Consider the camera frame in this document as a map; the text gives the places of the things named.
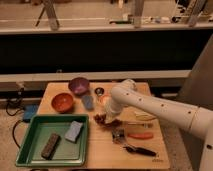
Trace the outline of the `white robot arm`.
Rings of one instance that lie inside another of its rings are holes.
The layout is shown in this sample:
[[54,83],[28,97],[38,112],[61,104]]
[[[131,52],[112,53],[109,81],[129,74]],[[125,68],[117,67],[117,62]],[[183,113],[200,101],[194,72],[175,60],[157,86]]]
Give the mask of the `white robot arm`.
[[179,128],[203,139],[204,147],[199,171],[213,171],[213,111],[203,107],[143,95],[136,83],[126,79],[110,90],[105,103],[109,122],[120,115],[125,106],[132,106],[174,123]]

